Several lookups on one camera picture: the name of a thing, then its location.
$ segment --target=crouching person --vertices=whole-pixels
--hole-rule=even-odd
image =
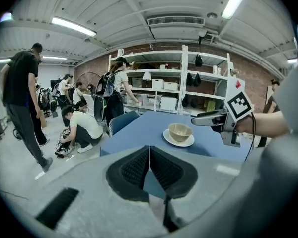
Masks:
[[[103,128],[98,125],[94,117],[74,111],[73,107],[69,105],[63,107],[62,116],[70,121],[70,134],[67,138],[61,138],[61,143],[76,139],[76,142],[81,146],[78,152],[84,153],[100,141]]]

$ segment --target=white shelving unit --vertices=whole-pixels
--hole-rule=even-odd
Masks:
[[[193,71],[188,70],[188,64],[195,63],[195,57],[199,54],[202,57],[203,65],[204,66],[213,66],[213,65],[220,65],[224,62],[227,62],[227,69],[224,75],[214,75],[207,72],[200,72],[200,71]],[[166,62],[175,62],[180,63],[179,69],[136,69],[136,70],[126,70],[128,77],[142,77],[145,72],[150,72],[152,77],[177,77],[179,78],[179,89],[177,91],[170,91],[170,90],[157,90],[153,88],[132,88],[132,92],[137,93],[138,91],[148,91],[148,92],[155,92],[157,93],[174,93],[178,96],[178,103],[175,111],[167,111],[156,109],[157,111],[161,112],[170,112],[170,113],[182,113],[182,111],[188,111],[191,113],[192,116],[196,116],[198,113],[204,112],[203,110],[197,108],[184,108],[181,105],[181,102],[185,96],[188,95],[195,95],[195,96],[202,96],[207,97],[210,99],[214,99],[215,101],[223,101],[226,97],[227,91],[227,82],[230,78],[230,70],[233,69],[233,63],[230,62],[229,53],[227,53],[227,57],[221,57],[213,54],[202,53],[202,52],[191,52],[188,51],[188,46],[183,45],[182,50],[167,50],[167,51],[149,51],[149,52],[141,52],[141,53],[133,53],[128,55],[123,55],[122,57],[126,58],[127,62],[132,63],[135,62],[139,63],[166,63]],[[117,57],[109,56],[109,65],[108,71],[110,69],[110,65],[114,62]],[[186,78],[187,74],[192,74],[195,77],[197,74],[199,75],[200,79],[203,81],[214,82],[215,90],[214,94],[206,94],[206,93],[197,93],[197,92],[190,92],[186,90]],[[124,104],[125,107],[129,109],[138,109],[138,106],[130,106]],[[151,107],[144,107],[140,106],[140,110],[154,110]]]

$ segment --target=beige bowl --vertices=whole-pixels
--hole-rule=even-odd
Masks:
[[[193,134],[192,129],[181,123],[173,123],[169,125],[170,136],[178,142],[184,142]]]

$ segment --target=white plate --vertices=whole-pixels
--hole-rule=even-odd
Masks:
[[[194,143],[194,136],[191,135],[188,137],[187,140],[185,140],[184,142],[178,142],[178,141],[175,141],[171,136],[170,136],[170,132],[169,132],[169,129],[166,129],[164,132],[163,132],[163,137],[165,140],[167,140],[170,144],[173,144],[173,145],[176,145],[176,146],[180,146],[180,147],[188,147],[190,145],[193,145]]]

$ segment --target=gray floor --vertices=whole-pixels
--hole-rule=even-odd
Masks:
[[[36,163],[36,160],[24,146],[23,141],[19,141],[13,136],[14,126],[11,122],[8,123],[5,135],[0,141],[0,192],[4,198],[22,206],[31,200],[31,197],[39,193],[46,184],[71,167],[88,159],[99,157],[101,144],[109,138],[106,133],[104,133],[100,143],[90,151],[80,154],[77,152],[79,147],[76,147],[70,153],[70,157],[74,155],[72,158],[56,158],[54,154],[56,142],[64,128],[60,109],[58,109],[58,113],[59,116],[56,118],[46,118],[47,127],[43,129],[43,132],[47,134],[50,142],[41,148],[44,157],[52,157],[54,161],[50,169],[37,179],[36,177],[42,173],[41,166]]]

